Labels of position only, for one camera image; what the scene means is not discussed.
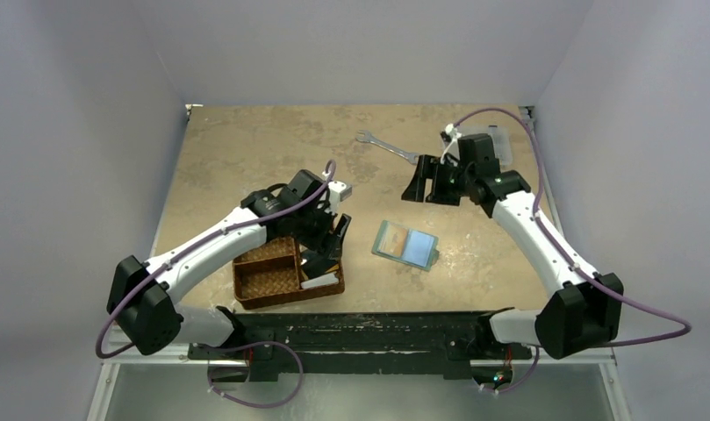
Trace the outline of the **teal leather card holder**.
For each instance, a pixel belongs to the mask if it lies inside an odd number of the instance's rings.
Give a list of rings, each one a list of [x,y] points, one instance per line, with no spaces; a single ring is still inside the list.
[[[373,246],[371,247],[371,252],[379,257],[383,257],[388,260],[393,260],[401,264],[418,268],[423,271],[430,271],[433,264],[439,258],[439,251],[437,246],[439,244],[439,238],[433,234],[409,229],[408,238],[405,244],[405,250],[401,257],[392,257],[390,255],[380,253],[377,250],[377,246],[380,240],[380,236],[383,232],[383,228],[386,222],[391,222],[388,220],[383,220],[379,226],[376,238],[374,240]]]

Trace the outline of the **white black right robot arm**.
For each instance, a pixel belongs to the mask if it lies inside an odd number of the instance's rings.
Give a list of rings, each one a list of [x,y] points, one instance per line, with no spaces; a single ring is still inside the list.
[[[515,170],[503,170],[487,134],[455,141],[456,153],[422,154],[402,197],[457,206],[462,198],[502,227],[538,274],[549,299],[541,310],[485,312],[477,322],[477,350],[495,357],[509,344],[538,346],[559,360],[616,339],[623,284],[581,258],[536,203],[536,194]]]

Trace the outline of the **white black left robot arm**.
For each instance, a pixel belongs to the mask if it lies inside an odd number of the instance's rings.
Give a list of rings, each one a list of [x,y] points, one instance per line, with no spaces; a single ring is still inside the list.
[[[341,257],[350,216],[339,205],[352,186],[302,169],[287,183],[258,189],[221,220],[176,248],[142,261],[133,255],[116,267],[107,302],[107,325],[129,339],[127,349],[152,355],[174,342],[210,346],[232,359],[244,346],[245,329],[223,306],[195,308],[181,301],[205,278],[279,238],[291,238],[321,257]]]

